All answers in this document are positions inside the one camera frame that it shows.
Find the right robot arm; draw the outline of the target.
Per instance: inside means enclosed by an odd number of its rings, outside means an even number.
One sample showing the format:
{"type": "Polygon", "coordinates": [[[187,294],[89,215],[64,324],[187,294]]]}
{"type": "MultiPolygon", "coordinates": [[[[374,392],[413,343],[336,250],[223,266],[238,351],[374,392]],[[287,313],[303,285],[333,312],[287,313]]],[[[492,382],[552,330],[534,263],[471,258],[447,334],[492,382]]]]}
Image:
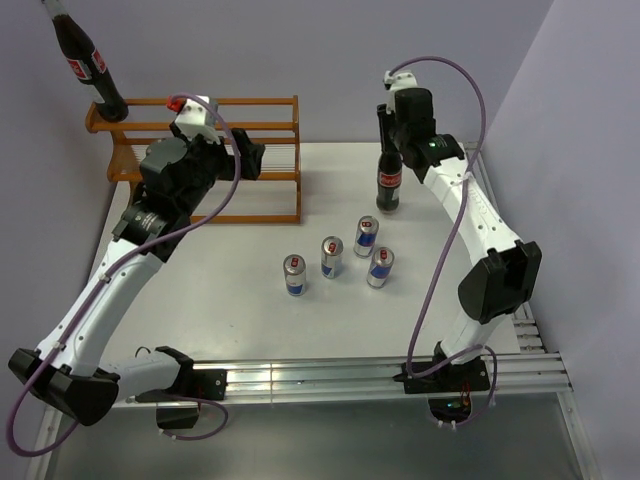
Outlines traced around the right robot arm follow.
{"type": "Polygon", "coordinates": [[[463,241],[471,262],[457,292],[460,311],[435,348],[435,383],[452,390],[468,374],[497,326],[532,296],[542,252],[523,241],[489,201],[472,173],[461,144],[436,131],[431,92],[418,86],[392,87],[379,109],[383,144],[399,154],[441,203],[453,222],[447,245],[463,241]]]}

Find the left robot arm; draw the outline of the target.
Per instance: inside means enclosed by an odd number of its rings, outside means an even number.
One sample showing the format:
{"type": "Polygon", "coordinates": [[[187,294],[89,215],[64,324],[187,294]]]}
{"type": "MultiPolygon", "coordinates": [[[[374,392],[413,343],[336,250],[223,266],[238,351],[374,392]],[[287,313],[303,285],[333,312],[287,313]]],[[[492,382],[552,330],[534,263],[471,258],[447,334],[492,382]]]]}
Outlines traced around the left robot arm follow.
{"type": "Polygon", "coordinates": [[[255,180],[265,146],[241,128],[233,141],[178,134],[150,144],[139,164],[141,182],[113,230],[101,264],[71,310],[35,349],[19,348],[8,367],[34,397],[83,426],[118,401],[150,391],[183,399],[195,386],[193,361],[170,347],[121,365],[101,358],[138,293],[167,263],[191,217],[218,180],[255,180]]]}

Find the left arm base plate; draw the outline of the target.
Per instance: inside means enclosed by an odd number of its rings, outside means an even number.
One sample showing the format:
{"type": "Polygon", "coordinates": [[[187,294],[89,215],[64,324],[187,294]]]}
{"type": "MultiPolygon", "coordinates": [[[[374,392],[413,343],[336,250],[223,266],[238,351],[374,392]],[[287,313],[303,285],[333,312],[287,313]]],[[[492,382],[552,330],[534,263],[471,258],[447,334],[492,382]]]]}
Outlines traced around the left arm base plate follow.
{"type": "Polygon", "coordinates": [[[198,369],[181,392],[167,393],[161,390],[149,391],[135,396],[139,403],[171,401],[177,397],[222,401],[227,387],[227,371],[225,369],[198,369]]]}

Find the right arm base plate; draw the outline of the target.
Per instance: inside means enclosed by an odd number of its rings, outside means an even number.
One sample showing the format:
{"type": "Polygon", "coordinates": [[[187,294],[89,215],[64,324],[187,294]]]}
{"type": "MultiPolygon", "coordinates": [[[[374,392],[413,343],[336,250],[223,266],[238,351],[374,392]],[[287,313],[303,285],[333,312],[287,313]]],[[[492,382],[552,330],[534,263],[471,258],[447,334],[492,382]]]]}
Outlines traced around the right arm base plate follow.
{"type": "Polygon", "coordinates": [[[411,377],[403,363],[393,381],[403,385],[405,394],[483,392],[491,386],[486,364],[481,358],[463,365],[446,365],[422,378],[411,377]]]}

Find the cola bottle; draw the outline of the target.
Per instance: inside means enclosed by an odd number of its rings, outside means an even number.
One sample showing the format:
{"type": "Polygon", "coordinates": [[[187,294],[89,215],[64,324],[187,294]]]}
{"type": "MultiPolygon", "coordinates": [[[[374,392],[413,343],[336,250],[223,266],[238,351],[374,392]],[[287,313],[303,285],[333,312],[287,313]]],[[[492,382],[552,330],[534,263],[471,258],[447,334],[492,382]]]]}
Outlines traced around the cola bottle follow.
{"type": "Polygon", "coordinates": [[[376,206],[383,213],[393,213],[399,207],[402,168],[403,163],[399,152],[384,151],[381,153],[376,175],[376,206]]]}
{"type": "Polygon", "coordinates": [[[111,123],[124,121],[129,114],[128,105],[91,38],[60,1],[44,0],[41,4],[51,19],[65,60],[88,92],[100,116],[111,123]]]}

